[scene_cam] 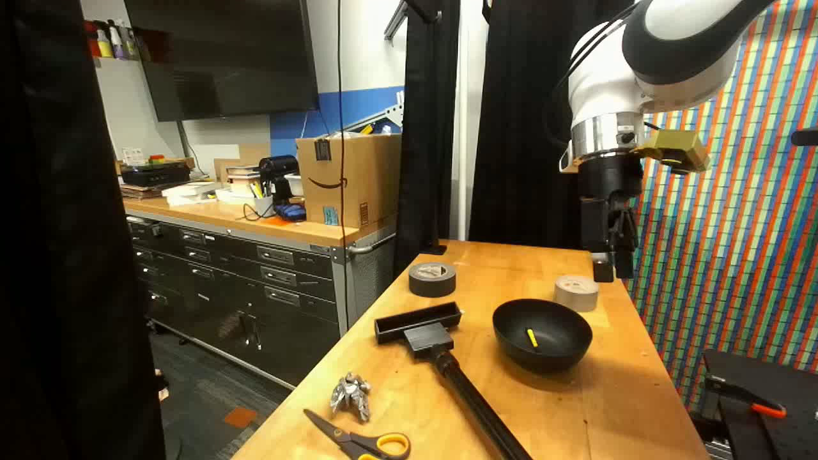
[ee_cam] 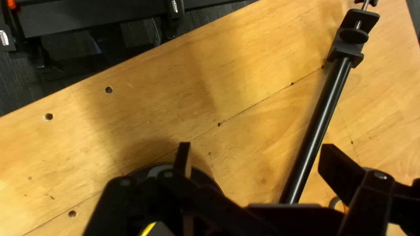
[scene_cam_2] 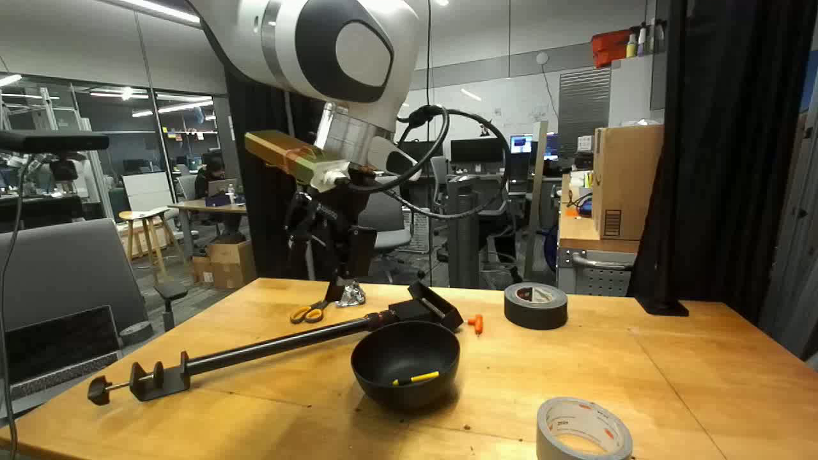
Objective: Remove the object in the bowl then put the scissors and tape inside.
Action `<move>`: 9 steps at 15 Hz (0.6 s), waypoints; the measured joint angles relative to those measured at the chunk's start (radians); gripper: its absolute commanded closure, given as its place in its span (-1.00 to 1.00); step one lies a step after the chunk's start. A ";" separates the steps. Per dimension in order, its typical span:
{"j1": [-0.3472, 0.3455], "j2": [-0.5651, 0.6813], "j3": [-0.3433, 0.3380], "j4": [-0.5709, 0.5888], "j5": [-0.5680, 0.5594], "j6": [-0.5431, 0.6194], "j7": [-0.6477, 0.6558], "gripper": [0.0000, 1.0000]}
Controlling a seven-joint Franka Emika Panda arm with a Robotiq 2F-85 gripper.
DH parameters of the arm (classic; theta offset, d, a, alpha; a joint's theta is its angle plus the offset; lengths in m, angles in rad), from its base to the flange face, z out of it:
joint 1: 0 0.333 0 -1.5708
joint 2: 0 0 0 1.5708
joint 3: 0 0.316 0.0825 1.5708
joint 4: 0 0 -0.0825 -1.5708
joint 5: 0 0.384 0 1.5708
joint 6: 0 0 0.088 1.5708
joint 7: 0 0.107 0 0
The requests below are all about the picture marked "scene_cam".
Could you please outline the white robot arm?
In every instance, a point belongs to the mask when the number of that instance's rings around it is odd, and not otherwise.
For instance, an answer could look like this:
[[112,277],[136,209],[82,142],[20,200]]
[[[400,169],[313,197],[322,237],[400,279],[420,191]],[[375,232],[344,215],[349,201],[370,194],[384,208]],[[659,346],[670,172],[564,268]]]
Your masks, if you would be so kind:
[[569,52],[569,139],[556,169],[577,176],[581,246],[593,279],[633,277],[641,162],[703,172],[696,133],[647,128],[648,112],[707,102],[731,77],[743,30],[772,0],[633,0]]

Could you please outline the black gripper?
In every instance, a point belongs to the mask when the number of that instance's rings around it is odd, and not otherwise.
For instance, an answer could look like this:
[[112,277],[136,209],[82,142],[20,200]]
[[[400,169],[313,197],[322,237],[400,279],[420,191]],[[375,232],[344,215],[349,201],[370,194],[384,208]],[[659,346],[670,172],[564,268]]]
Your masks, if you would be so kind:
[[633,277],[637,224],[630,201],[641,194],[637,155],[593,159],[581,167],[581,242],[593,254],[593,279]]

